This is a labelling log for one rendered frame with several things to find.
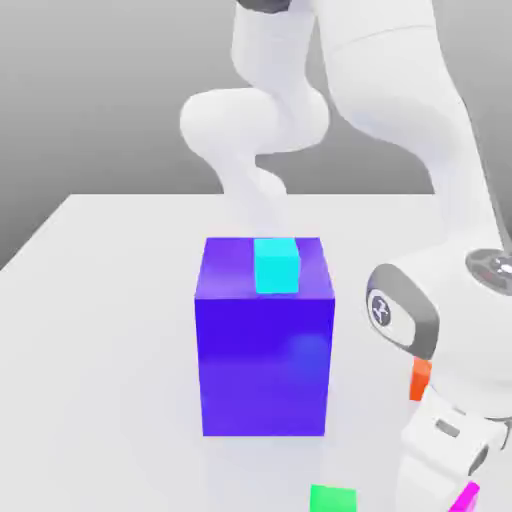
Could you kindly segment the small orange cube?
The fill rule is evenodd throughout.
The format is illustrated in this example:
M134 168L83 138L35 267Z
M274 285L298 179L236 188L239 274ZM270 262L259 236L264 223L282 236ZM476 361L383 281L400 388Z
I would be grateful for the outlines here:
M428 360L415 357L412 366L409 399L419 402L422 400L424 391L429 384L432 370L432 363Z

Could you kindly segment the small magenta cube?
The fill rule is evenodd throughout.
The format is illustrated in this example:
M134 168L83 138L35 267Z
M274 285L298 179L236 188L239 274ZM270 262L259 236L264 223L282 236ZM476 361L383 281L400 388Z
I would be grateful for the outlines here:
M470 481L450 506L448 512L474 512L479 491L480 486L476 482Z

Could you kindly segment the small green cube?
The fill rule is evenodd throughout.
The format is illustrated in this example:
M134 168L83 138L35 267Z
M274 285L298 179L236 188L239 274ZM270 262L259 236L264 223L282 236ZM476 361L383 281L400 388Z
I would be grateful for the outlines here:
M309 512L357 512L354 489L312 485Z

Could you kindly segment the small cyan cube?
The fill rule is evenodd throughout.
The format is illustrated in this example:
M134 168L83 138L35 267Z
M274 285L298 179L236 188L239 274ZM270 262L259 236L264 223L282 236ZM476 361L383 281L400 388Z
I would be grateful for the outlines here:
M254 280L258 294L291 294L299 290L301 259L294 238L254 240Z

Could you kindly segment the large blue box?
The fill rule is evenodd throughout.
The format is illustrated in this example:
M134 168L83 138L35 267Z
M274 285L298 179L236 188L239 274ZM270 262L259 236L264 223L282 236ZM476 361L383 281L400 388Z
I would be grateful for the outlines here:
M263 295L251 239L205 242L194 305L206 436L325 432L335 294L321 241L296 243L297 293Z

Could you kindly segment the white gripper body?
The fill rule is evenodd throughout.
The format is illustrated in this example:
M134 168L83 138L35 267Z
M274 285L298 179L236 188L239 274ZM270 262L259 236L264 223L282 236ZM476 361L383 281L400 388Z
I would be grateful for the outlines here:
M395 512L448 512L465 486L470 459L457 450L405 448L395 493Z

